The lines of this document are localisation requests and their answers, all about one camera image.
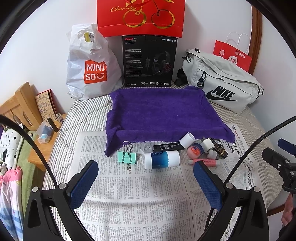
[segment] marker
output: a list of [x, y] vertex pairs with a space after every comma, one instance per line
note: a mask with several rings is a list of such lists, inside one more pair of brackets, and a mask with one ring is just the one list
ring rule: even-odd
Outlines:
[[218, 165], [221, 165], [221, 161], [219, 160], [211, 160], [211, 159], [194, 159], [194, 160], [188, 160], [188, 163], [191, 165], [194, 165], [197, 161], [203, 161], [203, 163], [207, 167], [215, 167]]

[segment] binder clip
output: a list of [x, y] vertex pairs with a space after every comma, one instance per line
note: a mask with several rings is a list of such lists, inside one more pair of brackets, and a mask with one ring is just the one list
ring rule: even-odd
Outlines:
[[133, 144], [128, 141], [122, 143], [123, 151], [118, 152], [118, 162], [136, 164], [136, 153], [132, 153]]

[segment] white plastic bag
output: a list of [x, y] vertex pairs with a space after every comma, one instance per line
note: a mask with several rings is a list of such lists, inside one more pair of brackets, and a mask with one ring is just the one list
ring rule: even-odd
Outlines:
[[96, 24], [72, 26], [67, 86], [76, 100], [99, 97], [123, 86], [117, 59]]

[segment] nike bag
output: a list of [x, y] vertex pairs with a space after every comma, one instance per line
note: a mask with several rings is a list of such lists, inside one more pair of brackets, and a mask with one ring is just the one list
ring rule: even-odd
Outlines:
[[72, 27], [67, 86], [76, 100], [99, 97], [123, 86], [117, 59], [96, 24]]
[[213, 54], [186, 50], [183, 70], [189, 85], [200, 87], [208, 101], [240, 114], [263, 94], [254, 76]]

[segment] newspaper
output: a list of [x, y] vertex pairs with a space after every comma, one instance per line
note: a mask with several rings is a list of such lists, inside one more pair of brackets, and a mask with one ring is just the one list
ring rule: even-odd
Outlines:
[[[228, 127], [235, 134], [234, 143], [222, 141], [229, 157], [210, 167], [223, 181], [248, 148], [239, 127], [233, 123]], [[106, 141], [103, 131], [80, 132], [68, 177], [69, 181], [89, 160], [99, 165], [95, 182], [75, 210], [94, 240], [196, 241], [204, 231], [210, 205], [193, 175], [193, 166], [188, 164], [186, 150], [179, 152], [180, 166], [146, 170], [140, 143], [133, 148], [138, 153], [137, 164], [123, 164], [118, 162], [117, 153], [105, 156]], [[258, 166], [249, 155], [231, 182], [237, 188], [262, 189]], [[238, 214], [239, 208], [221, 240], [229, 238]]]

